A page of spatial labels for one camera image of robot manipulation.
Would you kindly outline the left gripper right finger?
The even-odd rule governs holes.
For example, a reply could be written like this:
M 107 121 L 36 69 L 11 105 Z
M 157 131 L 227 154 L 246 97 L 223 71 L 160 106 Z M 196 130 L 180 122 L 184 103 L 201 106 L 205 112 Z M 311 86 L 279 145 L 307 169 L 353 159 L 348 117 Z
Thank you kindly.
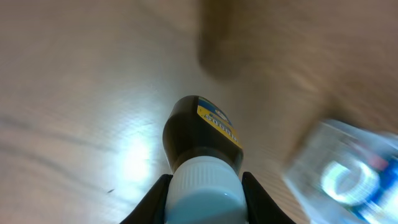
M 249 224 L 295 224 L 250 172 L 243 173 L 242 186 Z

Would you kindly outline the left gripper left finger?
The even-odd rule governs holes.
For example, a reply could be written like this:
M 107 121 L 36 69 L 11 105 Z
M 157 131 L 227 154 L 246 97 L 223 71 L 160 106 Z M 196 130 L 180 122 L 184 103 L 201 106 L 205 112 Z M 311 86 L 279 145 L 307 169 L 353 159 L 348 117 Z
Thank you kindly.
M 165 204 L 173 175 L 163 174 L 120 224 L 165 224 Z

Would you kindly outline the dark brown medicine bottle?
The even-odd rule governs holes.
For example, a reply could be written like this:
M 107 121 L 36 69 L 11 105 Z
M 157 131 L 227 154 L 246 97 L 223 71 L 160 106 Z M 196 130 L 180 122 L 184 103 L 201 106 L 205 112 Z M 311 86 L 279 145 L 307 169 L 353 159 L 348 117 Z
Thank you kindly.
M 247 222 L 239 179 L 243 148 L 217 106 L 200 96 L 184 96 L 176 102 L 162 140 L 173 173 L 166 223 Z

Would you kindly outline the green Zam-Buk box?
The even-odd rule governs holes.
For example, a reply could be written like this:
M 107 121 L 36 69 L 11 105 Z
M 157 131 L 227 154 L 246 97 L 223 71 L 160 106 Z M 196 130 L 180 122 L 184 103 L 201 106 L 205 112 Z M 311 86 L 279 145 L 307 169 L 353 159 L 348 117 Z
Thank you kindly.
M 378 173 L 353 159 L 348 164 L 330 162 L 320 179 L 322 190 L 333 200 L 349 207 L 364 204 L 380 186 Z

